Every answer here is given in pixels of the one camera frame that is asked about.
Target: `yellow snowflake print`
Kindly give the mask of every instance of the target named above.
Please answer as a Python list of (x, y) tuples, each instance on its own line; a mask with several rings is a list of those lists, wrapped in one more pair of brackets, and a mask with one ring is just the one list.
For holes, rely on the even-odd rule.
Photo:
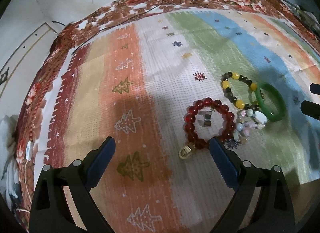
[(191, 52), (187, 52), (187, 53), (185, 53), (185, 54), (182, 55), (182, 58), (183, 58), (184, 60), (186, 60), (187, 58), (189, 58), (189, 57), (191, 57), (191, 56), (192, 56), (192, 53), (191, 53)]

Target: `silver screw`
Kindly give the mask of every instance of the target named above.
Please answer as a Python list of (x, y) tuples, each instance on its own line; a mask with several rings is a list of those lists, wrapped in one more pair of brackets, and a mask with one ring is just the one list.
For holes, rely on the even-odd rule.
[(50, 169), (50, 165), (46, 164), (44, 167), (43, 167), (43, 170), (44, 171), (48, 171)]
[(249, 161), (244, 161), (243, 162), (243, 165), (245, 166), (245, 167), (251, 167), (251, 162), (249, 162)]
[(73, 166), (79, 166), (81, 164), (81, 160), (77, 159), (72, 162)]
[(273, 169), (275, 169), (276, 172), (281, 172), (281, 168), (278, 165), (275, 165)]

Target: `white cable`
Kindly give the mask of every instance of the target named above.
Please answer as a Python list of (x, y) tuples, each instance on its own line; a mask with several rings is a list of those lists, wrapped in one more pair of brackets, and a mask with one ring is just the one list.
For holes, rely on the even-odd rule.
[(24, 211), (30, 213), (30, 211), (24, 210), (24, 209), (16, 209), (17, 211)]
[(30, 206), (31, 206), (32, 201), (31, 201), (30, 193), (28, 191), (28, 186), (27, 186), (27, 182), (26, 182), (26, 166), (27, 166), (28, 162), (29, 162), (29, 160), (26, 161), (26, 164), (24, 166), (24, 183), (26, 185), (26, 190), (27, 190), (27, 193), (28, 193), (28, 196), (29, 196), (29, 199), (30, 199)]

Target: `light blue bead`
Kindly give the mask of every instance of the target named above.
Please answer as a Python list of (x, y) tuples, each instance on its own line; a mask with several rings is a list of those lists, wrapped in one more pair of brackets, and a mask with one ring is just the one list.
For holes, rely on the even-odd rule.
[(243, 125), (241, 123), (237, 123), (236, 129), (237, 131), (241, 131), (243, 129)]

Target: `black and yellow beaded bracelet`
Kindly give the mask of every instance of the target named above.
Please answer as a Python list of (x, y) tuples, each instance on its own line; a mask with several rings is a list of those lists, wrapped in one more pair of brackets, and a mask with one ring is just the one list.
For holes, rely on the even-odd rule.
[(229, 84), (229, 78), (233, 78), (233, 79), (237, 79), (239, 81), (242, 81), (243, 83), (247, 84), (252, 91), (257, 90), (257, 84), (253, 83), (252, 80), (250, 80), (247, 77), (244, 77), (242, 75), (239, 75), (236, 72), (228, 72), (222, 76), (222, 84), (221, 85), (222, 85), (222, 88), (224, 89), (226, 97), (230, 100), (231, 103), (233, 103), (236, 106), (236, 108), (245, 109), (245, 110), (251, 108), (254, 111), (258, 111), (260, 109), (258, 104), (254, 104), (254, 105), (245, 104), (241, 99), (237, 99), (233, 95), (233, 93), (231, 92), (230, 84)]

